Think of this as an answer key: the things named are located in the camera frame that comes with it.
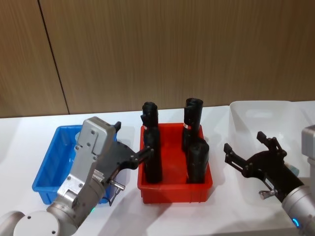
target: translucent plastic container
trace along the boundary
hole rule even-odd
[[[244,159],[268,150],[256,139],[262,131],[268,138],[276,137],[287,152],[284,161],[300,171],[299,177],[310,176],[307,157],[301,153],[302,129],[311,125],[298,107],[289,101],[238,101],[230,104],[229,141],[234,152]],[[262,181],[244,178],[235,170],[245,201],[253,205],[279,204],[277,198],[261,200],[259,190],[267,190]]]
[[[56,129],[32,185],[33,191],[39,193],[45,204],[49,205],[55,200],[59,187],[70,173],[75,159],[75,135],[81,129],[82,125],[60,126]],[[108,187],[105,197],[110,199],[112,194]],[[99,203],[107,203],[107,200],[102,199]]]

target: gray robot arm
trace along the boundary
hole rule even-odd
[[[282,207],[292,222],[306,236],[315,235],[315,125],[302,131],[302,154],[311,166],[311,186],[302,185],[290,192]]]
[[[55,201],[46,211],[28,215],[10,212],[0,218],[0,236],[70,236],[88,217],[103,198],[109,185],[117,188],[116,195],[124,186],[114,181],[122,169],[136,169],[153,154],[146,147],[138,153],[129,147],[113,142],[120,122],[110,125],[97,117],[84,121],[75,146],[76,156],[70,174],[58,190]]]

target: black cylindrical object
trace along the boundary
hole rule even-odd
[[[188,183],[204,183],[209,160],[209,145],[198,138],[192,143],[187,153]]]
[[[143,132],[144,145],[154,149],[151,158],[144,162],[144,172],[148,183],[158,183],[162,181],[162,160],[160,133],[157,127],[148,128]]]
[[[184,108],[184,128],[182,133],[182,150],[188,148],[198,138],[203,101],[197,98],[188,98]]]
[[[146,128],[158,127],[158,106],[154,102],[145,102],[141,119]]]
[[[153,102],[146,102],[142,106],[141,116],[145,130],[143,132],[144,146],[154,149],[151,158],[144,162],[144,172],[148,183],[162,181],[161,142],[158,129],[158,107]]]

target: white table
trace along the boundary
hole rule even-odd
[[[315,123],[315,101],[297,103]],[[58,126],[82,124],[98,116],[108,123],[122,122],[118,140],[139,150],[141,112],[83,114],[0,119],[0,215],[19,210],[25,214],[45,210],[32,183]],[[159,122],[183,122],[184,110],[159,110]],[[212,194],[205,203],[145,205],[137,188],[138,171],[124,171],[127,187],[113,205],[99,205],[76,236],[167,235],[297,235],[291,220],[279,207],[247,204],[233,168],[224,162],[229,107],[203,109],[201,124],[211,150]]]

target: wood panel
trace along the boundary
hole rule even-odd
[[[0,117],[67,114],[37,0],[1,0],[0,35]]]
[[[71,113],[315,99],[314,0],[40,0]]]

